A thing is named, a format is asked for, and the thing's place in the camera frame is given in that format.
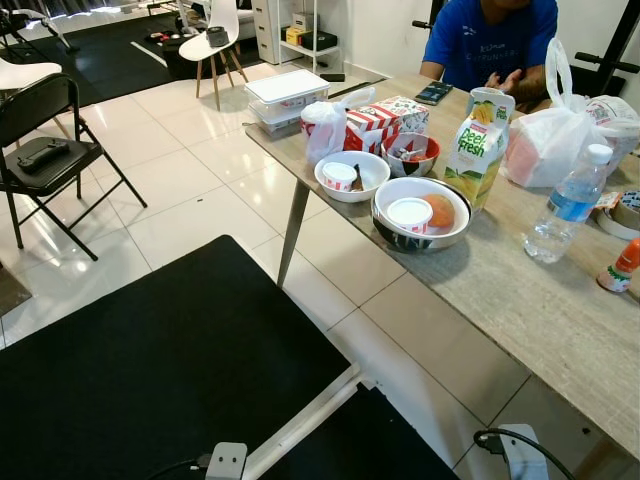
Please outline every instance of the wall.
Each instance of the wall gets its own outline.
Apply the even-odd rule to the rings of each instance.
[[[597,68],[573,57],[577,51],[604,55],[627,1],[558,0],[558,37],[572,64]],[[346,62],[385,76],[420,68],[428,32],[411,21],[428,20],[430,0],[323,0],[318,11],[323,28],[340,37]],[[640,64],[640,26],[623,61]],[[628,82],[622,97],[640,112],[640,75],[618,75]]]
[[[340,37],[345,61],[385,76],[420,69],[428,33],[411,26],[428,20],[431,0],[322,0],[323,28]]]

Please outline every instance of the person's hand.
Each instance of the person's hand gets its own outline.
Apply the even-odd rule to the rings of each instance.
[[[484,86],[489,88],[500,88],[500,75],[498,75],[498,72],[493,72]]]
[[[504,93],[509,93],[511,92],[511,90],[518,86],[521,77],[522,69],[519,68],[511,72],[507,79],[504,82],[500,83],[500,75],[498,75],[497,72],[493,72],[489,76],[489,80],[487,80],[487,83],[484,86],[497,88],[499,90],[502,90]]]

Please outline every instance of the water bottle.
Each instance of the water bottle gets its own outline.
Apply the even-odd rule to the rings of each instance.
[[[553,189],[524,242],[531,257],[553,263],[564,255],[600,198],[612,153],[607,146],[589,145],[576,169]]]

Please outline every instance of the white lid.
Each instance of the white lid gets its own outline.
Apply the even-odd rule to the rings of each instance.
[[[609,163],[611,159],[611,155],[613,155],[613,150],[607,147],[606,145],[599,145],[597,143],[593,143],[587,147],[587,152],[585,153],[587,156],[587,160],[596,165],[604,165]]]
[[[433,208],[421,198],[401,198],[389,205],[387,216],[393,223],[413,227],[431,220]]]
[[[247,90],[267,105],[329,90],[329,87],[329,82],[304,69],[256,80],[245,85]]]
[[[322,167],[322,173],[325,177],[330,178],[334,182],[350,183],[353,182],[358,173],[356,169],[344,163],[329,162]]]

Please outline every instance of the black rug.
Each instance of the black rug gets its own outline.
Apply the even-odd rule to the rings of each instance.
[[[220,441],[253,451],[348,366],[220,237],[0,351],[0,478],[143,480]]]
[[[32,43],[49,61],[61,65],[62,70],[78,83],[80,104],[91,105],[174,80],[166,67],[131,45],[131,42],[162,58],[162,47],[144,39],[154,32],[177,32],[176,15],[153,15],[68,33],[65,35],[67,40],[80,48],[71,54],[67,54],[63,45],[53,37]],[[243,67],[261,63],[255,38],[239,43],[242,53],[238,60]],[[8,59],[6,52],[2,56]],[[34,53],[25,61],[39,63],[45,59]]]
[[[378,391],[360,386],[261,480],[458,480]]]

